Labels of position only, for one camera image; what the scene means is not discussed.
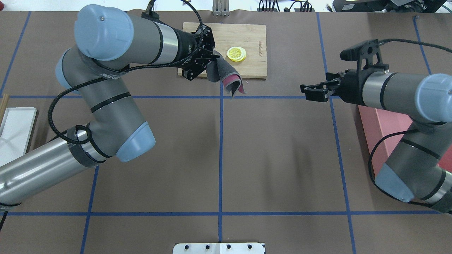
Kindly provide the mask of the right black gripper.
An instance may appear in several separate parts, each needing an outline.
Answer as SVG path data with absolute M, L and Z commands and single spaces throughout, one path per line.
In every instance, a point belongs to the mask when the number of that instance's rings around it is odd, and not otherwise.
M 362 95 L 364 80 L 360 78 L 359 71 L 327 72 L 326 80 L 328 82 L 316 85 L 301 85 L 306 100 L 328 102 L 331 96 L 338 96 L 346 103 L 365 105 Z

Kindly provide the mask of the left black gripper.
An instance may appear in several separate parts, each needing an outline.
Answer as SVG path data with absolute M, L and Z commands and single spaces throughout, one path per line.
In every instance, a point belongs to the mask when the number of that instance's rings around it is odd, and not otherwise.
M 212 28 L 198 28 L 194 37 L 197 45 L 182 63 L 182 76 L 190 81 L 206 71 L 208 64 L 220 57 L 214 52 L 215 40 Z

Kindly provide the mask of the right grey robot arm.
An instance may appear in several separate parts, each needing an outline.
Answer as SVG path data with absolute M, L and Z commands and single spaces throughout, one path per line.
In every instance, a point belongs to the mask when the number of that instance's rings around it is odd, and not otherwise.
M 301 85 L 307 100 L 346 103 L 403 114 L 405 131 L 382 137 L 369 156 L 374 186 L 390 198 L 451 215 L 451 173 L 439 166 L 451 146 L 451 76 L 384 69 L 327 73 L 317 85 Z

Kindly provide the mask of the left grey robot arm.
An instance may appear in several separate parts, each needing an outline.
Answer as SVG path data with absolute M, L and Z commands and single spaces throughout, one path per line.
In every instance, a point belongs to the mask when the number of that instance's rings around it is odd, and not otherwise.
M 1 166 L 1 211 L 63 182 L 88 168 L 118 157 L 127 162 L 149 151 L 155 138 L 122 77 L 145 68 L 175 67 L 188 80 L 218 58 L 213 32 L 198 17 L 195 32 L 160 21 L 150 2 L 142 16 L 90 4 L 77 14 L 76 44 L 55 66 L 66 90 L 50 104 L 47 121 L 55 138 Z M 53 110 L 60 99 L 79 93 L 94 120 L 60 132 Z

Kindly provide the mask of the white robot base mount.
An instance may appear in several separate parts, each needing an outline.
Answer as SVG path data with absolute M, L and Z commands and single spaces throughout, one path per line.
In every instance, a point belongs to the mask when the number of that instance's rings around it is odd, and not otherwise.
M 236 243 L 180 243 L 173 254 L 265 254 L 265 244 L 258 242 Z

